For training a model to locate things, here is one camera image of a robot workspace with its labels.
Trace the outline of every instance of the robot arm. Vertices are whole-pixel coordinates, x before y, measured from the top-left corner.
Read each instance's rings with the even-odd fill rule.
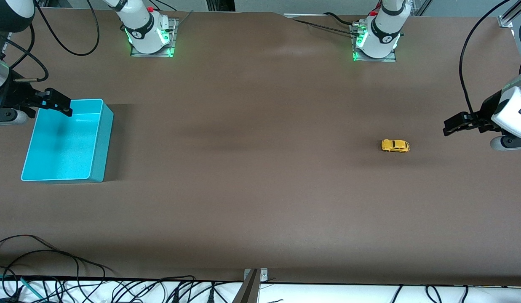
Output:
[[[34,13],[32,0],[0,0],[0,31],[23,31],[32,22]],[[70,101],[52,88],[45,92],[35,90],[0,56],[0,125],[21,124],[29,117],[34,118],[35,110],[31,107],[52,109],[71,117]]]
[[[126,27],[129,42],[141,53],[158,52],[169,43],[168,17],[148,10],[142,0],[104,0]]]
[[[501,132],[502,136],[491,140],[493,149],[521,149],[521,75],[487,98],[474,115],[458,113],[444,121],[444,126],[444,136],[474,128],[480,133]]]
[[[382,0],[377,15],[360,20],[366,31],[362,42],[356,46],[369,57],[387,57],[397,47],[397,40],[410,11],[407,0]]]

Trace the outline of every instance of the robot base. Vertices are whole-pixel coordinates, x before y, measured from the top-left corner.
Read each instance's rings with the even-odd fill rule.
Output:
[[[350,25],[349,27],[350,27],[350,31],[352,33],[359,34],[357,27],[353,27],[352,25]],[[352,36],[352,52],[353,52],[354,61],[372,61],[372,62],[396,62],[397,61],[397,58],[395,57],[395,50],[392,50],[391,53],[389,55],[387,55],[387,57],[384,57],[384,58],[377,59],[377,58],[372,58],[372,57],[367,56],[363,52],[363,50],[359,49],[356,46],[357,40],[358,40],[358,37],[353,35]]]
[[[131,57],[158,57],[170,58],[174,57],[174,48],[176,47],[176,36],[178,35],[178,18],[168,19],[168,44],[163,46],[158,52],[145,54],[141,53],[131,45]]]

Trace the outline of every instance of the cyan plastic bin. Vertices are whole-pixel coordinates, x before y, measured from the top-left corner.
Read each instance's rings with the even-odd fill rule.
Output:
[[[101,182],[114,114],[100,98],[71,100],[73,116],[40,109],[21,180]]]

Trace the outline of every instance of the yellow toy car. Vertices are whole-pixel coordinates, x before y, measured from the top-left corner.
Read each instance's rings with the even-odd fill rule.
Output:
[[[410,151],[410,144],[405,140],[382,140],[382,150],[385,152],[406,153]]]

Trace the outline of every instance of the metal pole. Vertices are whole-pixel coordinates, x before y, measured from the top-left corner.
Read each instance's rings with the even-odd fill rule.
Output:
[[[423,2],[422,6],[419,8],[419,10],[416,12],[415,16],[423,16],[423,14],[425,13],[425,11],[427,10],[427,8],[430,6],[431,3],[432,3],[432,0],[425,0]]]
[[[232,303],[256,303],[259,296],[260,269],[249,271]]]
[[[503,15],[498,17],[500,27],[513,27],[511,21],[521,13],[521,0],[518,0]]]

